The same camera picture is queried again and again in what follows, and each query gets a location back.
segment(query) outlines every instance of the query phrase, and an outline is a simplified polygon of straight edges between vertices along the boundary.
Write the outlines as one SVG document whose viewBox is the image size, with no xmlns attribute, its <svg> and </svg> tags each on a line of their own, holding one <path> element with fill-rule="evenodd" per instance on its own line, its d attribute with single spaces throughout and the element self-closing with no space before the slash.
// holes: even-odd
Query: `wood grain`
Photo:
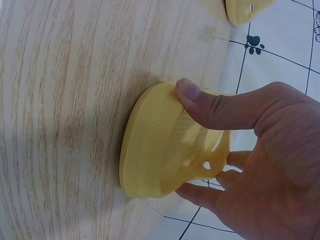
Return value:
<svg viewBox="0 0 320 240">
<path fill-rule="evenodd" d="M 119 188 L 130 111 L 216 88 L 230 31 L 223 0 L 0 0 L 0 239 L 142 239 L 177 196 Z"/>
</svg>

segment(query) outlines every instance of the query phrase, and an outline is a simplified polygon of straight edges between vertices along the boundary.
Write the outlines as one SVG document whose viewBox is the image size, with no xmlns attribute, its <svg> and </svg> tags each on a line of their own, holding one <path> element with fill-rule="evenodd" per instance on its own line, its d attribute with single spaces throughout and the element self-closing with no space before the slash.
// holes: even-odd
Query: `black paw print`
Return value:
<svg viewBox="0 0 320 240">
<path fill-rule="evenodd" d="M 320 11 L 315 16 L 315 23 L 317 27 L 314 28 L 315 40 L 320 43 Z"/>
<path fill-rule="evenodd" d="M 265 49 L 265 45 L 260 44 L 260 48 L 257 47 L 260 43 L 260 37 L 259 36 L 246 36 L 247 43 L 244 45 L 244 47 L 247 49 L 249 48 L 249 53 L 252 55 L 256 52 L 256 54 L 261 54 L 261 49 Z"/>
</svg>

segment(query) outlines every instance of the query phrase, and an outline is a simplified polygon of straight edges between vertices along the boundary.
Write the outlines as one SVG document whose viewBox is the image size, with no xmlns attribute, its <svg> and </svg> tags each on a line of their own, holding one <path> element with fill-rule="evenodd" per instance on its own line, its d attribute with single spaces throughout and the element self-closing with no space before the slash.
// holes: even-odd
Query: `floor tile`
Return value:
<svg viewBox="0 0 320 240">
<path fill-rule="evenodd" d="M 204 207 L 200 208 L 198 214 L 195 216 L 192 222 L 196 224 L 210 226 L 220 230 L 233 232 L 229 227 L 224 225 L 214 213 L 212 213 Z"/>
<path fill-rule="evenodd" d="M 251 55 L 247 51 L 238 93 L 259 89 L 275 81 L 284 82 L 305 93 L 308 69 L 279 56 L 262 51 Z"/>
<path fill-rule="evenodd" d="M 266 50 L 309 67 L 313 24 L 312 9 L 281 0 L 252 21 L 250 36 L 259 37 Z"/>
<path fill-rule="evenodd" d="M 293 2 L 301 3 L 303 5 L 310 7 L 310 8 L 312 8 L 312 6 L 313 6 L 312 0 L 294 0 Z"/>
<path fill-rule="evenodd" d="M 231 134 L 230 150 L 237 151 L 251 151 L 254 149 L 257 142 L 257 136 L 254 130 L 234 130 Z"/>
<path fill-rule="evenodd" d="M 314 12 L 315 29 L 312 49 L 311 69 L 320 73 L 320 12 Z"/>
<path fill-rule="evenodd" d="M 241 44 L 232 42 L 229 44 L 225 63 L 227 67 L 223 70 L 219 85 L 220 93 L 236 93 L 245 50 Z"/>
<path fill-rule="evenodd" d="M 164 217 L 144 240 L 178 240 L 188 224 L 188 222 Z"/>
<path fill-rule="evenodd" d="M 320 1 L 319 0 L 314 0 L 314 10 L 315 11 L 320 11 Z"/>
<path fill-rule="evenodd" d="M 308 91 L 306 94 L 320 102 L 320 74 L 310 71 Z"/>
<path fill-rule="evenodd" d="M 210 187 L 215 189 L 223 190 L 223 188 L 220 186 L 220 183 L 214 178 L 209 180 Z"/>
<path fill-rule="evenodd" d="M 184 234 L 183 240 L 243 240 L 242 237 L 232 232 L 215 230 L 206 226 L 191 224 Z"/>
<path fill-rule="evenodd" d="M 230 40 L 238 43 L 246 44 L 248 30 L 249 30 L 249 23 L 241 26 L 234 26 L 231 31 Z"/>
<path fill-rule="evenodd" d="M 208 187 L 208 183 L 201 180 L 192 180 L 190 183 Z M 180 202 L 166 215 L 169 218 L 180 219 L 184 221 L 191 221 L 198 210 L 198 206 L 192 202 L 181 198 Z"/>
</svg>

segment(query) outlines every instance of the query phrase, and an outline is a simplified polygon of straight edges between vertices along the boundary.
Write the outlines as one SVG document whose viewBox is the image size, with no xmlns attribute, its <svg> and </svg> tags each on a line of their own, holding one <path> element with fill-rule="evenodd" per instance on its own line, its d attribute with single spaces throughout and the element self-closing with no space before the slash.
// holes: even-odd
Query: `fingernail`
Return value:
<svg viewBox="0 0 320 240">
<path fill-rule="evenodd" d="M 201 93 L 201 89 L 192 81 L 186 78 L 182 78 L 179 80 L 179 89 L 182 95 L 192 102 L 194 102 Z"/>
</svg>

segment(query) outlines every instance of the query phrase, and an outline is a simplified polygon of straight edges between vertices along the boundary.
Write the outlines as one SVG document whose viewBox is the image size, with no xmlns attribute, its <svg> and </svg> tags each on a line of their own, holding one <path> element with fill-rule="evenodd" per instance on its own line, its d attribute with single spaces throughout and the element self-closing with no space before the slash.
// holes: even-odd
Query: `tile grout line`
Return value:
<svg viewBox="0 0 320 240">
<path fill-rule="evenodd" d="M 300 5 L 304 6 L 304 7 L 307 7 L 308 9 L 311 9 L 311 10 L 313 10 L 313 11 L 318 12 L 318 11 L 315 9 L 315 6 L 314 6 L 314 5 L 313 5 L 313 7 L 310 7 L 310 6 L 305 5 L 305 4 L 301 3 L 301 2 L 298 2 L 298 1 L 296 1 L 296 0 L 291 0 L 291 1 L 294 2 L 294 3 L 300 4 Z"/>
<path fill-rule="evenodd" d="M 314 0 L 312 0 L 312 9 L 315 10 L 315 2 L 314 2 Z M 307 80 L 306 80 L 305 94 L 307 94 L 307 92 L 308 92 L 310 69 L 311 69 L 311 63 L 312 63 L 312 53 L 313 53 L 313 51 L 314 51 L 314 38 L 315 38 L 315 25 L 316 25 L 315 11 L 312 11 L 312 19 L 313 19 L 312 45 L 311 45 L 310 63 L 309 63 L 308 78 L 307 78 Z"/>
<path fill-rule="evenodd" d="M 241 42 L 232 41 L 232 40 L 230 40 L 229 42 L 235 43 L 235 44 L 239 44 L 239 45 L 242 45 L 242 46 L 245 46 L 245 44 L 243 44 L 243 43 L 241 43 Z M 304 68 L 304 69 L 309 70 L 309 67 L 303 66 L 303 65 L 300 64 L 300 63 L 297 63 L 297 62 L 295 62 L 295 61 L 292 61 L 292 60 L 290 60 L 290 59 L 288 59 L 288 58 L 286 58 L 286 57 L 280 56 L 280 55 L 278 55 L 278 54 L 276 54 L 276 53 L 274 53 L 274 52 L 271 52 L 271 51 L 268 51 L 268 50 L 265 50 L 265 49 L 260 49 L 260 50 L 261 50 L 262 52 L 265 52 L 265 53 L 274 55 L 274 56 L 276 56 L 276 57 L 279 57 L 279 58 L 281 58 L 281 59 L 284 59 L 284 60 L 286 60 L 286 61 L 289 61 L 289 62 L 291 62 L 291 63 L 293 63 L 293 64 L 296 64 L 296 65 L 298 65 L 298 66 L 300 66 L 300 67 L 302 67 L 302 68 Z M 313 69 L 311 69 L 311 68 L 310 68 L 310 71 L 311 71 L 311 72 L 314 72 L 314 73 L 316 73 L 316 74 L 320 74 L 320 72 L 318 72 L 318 71 L 316 71 L 316 70 L 313 70 Z"/>
<path fill-rule="evenodd" d="M 188 228 L 190 227 L 192 221 L 195 219 L 195 217 L 197 216 L 198 212 L 200 211 L 200 208 L 198 208 L 198 210 L 195 212 L 193 218 L 191 219 L 191 221 L 189 222 L 189 224 L 186 226 L 185 230 L 183 231 L 183 233 L 181 234 L 181 236 L 179 237 L 179 240 L 181 240 L 183 238 L 183 236 L 185 235 L 185 233 L 187 232 Z"/>
<path fill-rule="evenodd" d="M 250 34 L 250 27 L 251 27 L 251 22 L 249 23 L 249 27 L 248 27 L 248 34 L 247 34 L 247 36 L 249 36 L 249 34 Z M 244 50 L 244 55 L 243 55 L 243 60 L 242 60 L 242 65 L 241 65 L 240 76 L 239 76 L 238 85 L 237 85 L 237 87 L 236 87 L 235 94 L 238 94 L 238 91 L 239 91 L 239 86 L 240 86 L 240 81 L 241 81 L 242 71 L 243 71 L 243 69 L 244 69 L 244 64 L 245 64 L 246 54 L 247 54 L 247 48 Z"/>
<path fill-rule="evenodd" d="M 183 222 L 183 223 L 189 223 L 189 221 L 182 220 L 182 219 L 175 218 L 175 217 L 170 217 L 170 216 L 164 216 L 164 217 L 165 217 L 166 219 L 172 219 L 172 220 L 177 220 L 177 221 Z M 196 223 L 196 222 L 192 222 L 191 224 L 193 224 L 193 225 L 198 225 L 198 226 L 205 227 L 205 228 L 214 229 L 214 230 L 219 230 L 219 231 L 223 231 L 223 232 L 227 232 L 227 233 L 232 233 L 232 234 L 235 234 L 235 233 L 236 233 L 235 231 L 224 230 L 224 229 L 221 229 L 221 228 L 217 228 L 217 227 L 213 227 L 213 226 L 208 226 L 208 225 L 204 225 L 204 224 L 200 224 L 200 223 Z"/>
</svg>

